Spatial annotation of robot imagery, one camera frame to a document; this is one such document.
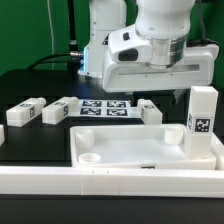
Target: black table surface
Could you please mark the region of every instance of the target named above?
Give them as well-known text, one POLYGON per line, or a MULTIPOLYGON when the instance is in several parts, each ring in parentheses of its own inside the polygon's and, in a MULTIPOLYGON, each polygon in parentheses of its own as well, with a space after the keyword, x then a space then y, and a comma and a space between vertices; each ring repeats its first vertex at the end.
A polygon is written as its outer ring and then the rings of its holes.
MULTIPOLYGON (((224 142, 224 91, 219 91, 214 133, 224 142)), ((100 86, 80 82, 65 71, 13 70, 0 77, 0 124, 6 141, 0 166, 71 166, 69 129, 83 125, 142 124, 140 119, 66 118, 56 126, 41 115, 22 128, 8 127, 6 110, 30 97, 47 104, 67 96, 79 99, 151 99, 163 123, 186 123, 189 91, 173 104, 173 91, 108 94, 100 86)), ((224 200, 207 198, 0 195, 1 223, 221 223, 224 200)))

